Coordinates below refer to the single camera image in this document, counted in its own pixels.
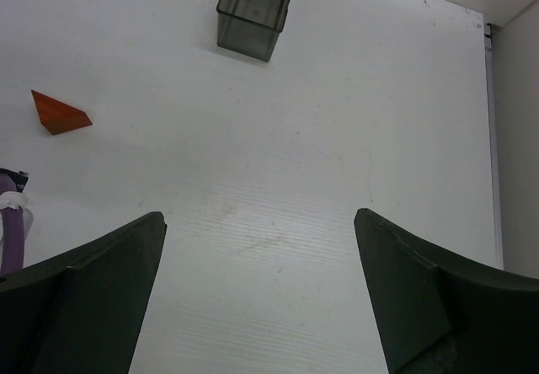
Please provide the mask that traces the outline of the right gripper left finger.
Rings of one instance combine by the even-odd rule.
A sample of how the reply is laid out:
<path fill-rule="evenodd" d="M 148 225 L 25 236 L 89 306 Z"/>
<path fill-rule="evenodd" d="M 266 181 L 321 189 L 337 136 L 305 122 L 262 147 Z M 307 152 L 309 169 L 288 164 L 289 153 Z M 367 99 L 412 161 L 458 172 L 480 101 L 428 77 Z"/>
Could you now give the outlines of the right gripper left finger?
<path fill-rule="evenodd" d="M 159 211 L 1 277 L 3 373 L 127 373 L 162 257 Z"/>

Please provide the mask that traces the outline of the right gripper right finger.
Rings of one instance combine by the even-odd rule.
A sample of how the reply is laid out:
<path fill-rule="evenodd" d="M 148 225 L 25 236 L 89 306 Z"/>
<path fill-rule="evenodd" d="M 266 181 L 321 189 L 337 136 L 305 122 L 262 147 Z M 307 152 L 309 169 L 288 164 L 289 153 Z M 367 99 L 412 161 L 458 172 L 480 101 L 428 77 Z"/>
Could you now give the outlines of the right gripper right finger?
<path fill-rule="evenodd" d="M 391 373 L 536 373 L 538 281 L 430 243 L 363 208 L 355 235 Z"/>

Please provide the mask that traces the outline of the orange triangular wood block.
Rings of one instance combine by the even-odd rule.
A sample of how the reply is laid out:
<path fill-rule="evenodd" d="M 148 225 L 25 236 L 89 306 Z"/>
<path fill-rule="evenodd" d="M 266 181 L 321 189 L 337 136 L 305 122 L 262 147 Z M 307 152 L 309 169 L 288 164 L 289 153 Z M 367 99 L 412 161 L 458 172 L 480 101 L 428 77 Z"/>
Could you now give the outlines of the orange triangular wood block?
<path fill-rule="evenodd" d="M 50 134 L 59 135 L 93 124 L 84 111 L 40 92 L 31 93 L 40 123 Z"/>

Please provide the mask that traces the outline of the smoky transparent plastic bin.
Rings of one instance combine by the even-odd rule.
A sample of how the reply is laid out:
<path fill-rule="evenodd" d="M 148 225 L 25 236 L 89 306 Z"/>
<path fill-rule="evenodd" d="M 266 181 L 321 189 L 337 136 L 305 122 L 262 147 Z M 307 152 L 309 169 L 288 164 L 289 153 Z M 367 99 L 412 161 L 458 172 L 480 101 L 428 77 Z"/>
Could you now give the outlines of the smoky transparent plastic bin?
<path fill-rule="evenodd" d="M 217 45 L 268 62 L 284 29 L 290 0 L 219 0 Z"/>

